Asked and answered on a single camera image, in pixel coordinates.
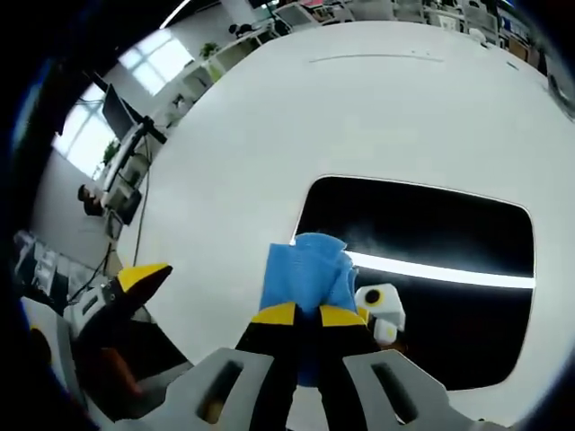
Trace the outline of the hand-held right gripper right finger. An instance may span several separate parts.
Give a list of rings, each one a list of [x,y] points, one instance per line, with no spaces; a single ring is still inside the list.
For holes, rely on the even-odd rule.
[[[360,315],[322,305],[318,389],[332,430],[452,430],[445,387],[395,350],[381,350]]]

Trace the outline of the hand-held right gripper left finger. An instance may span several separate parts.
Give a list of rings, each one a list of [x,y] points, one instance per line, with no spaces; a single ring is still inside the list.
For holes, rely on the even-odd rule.
[[[111,430],[286,430],[297,378],[293,302],[260,310],[235,349],[220,348],[168,385],[163,403]]]

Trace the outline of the person's left hand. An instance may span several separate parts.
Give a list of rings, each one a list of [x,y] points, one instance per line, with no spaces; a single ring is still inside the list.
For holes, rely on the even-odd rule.
[[[115,391],[129,398],[141,398],[143,396],[143,390],[136,377],[117,349],[101,348],[98,352],[98,365],[100,378],[110,391]]]

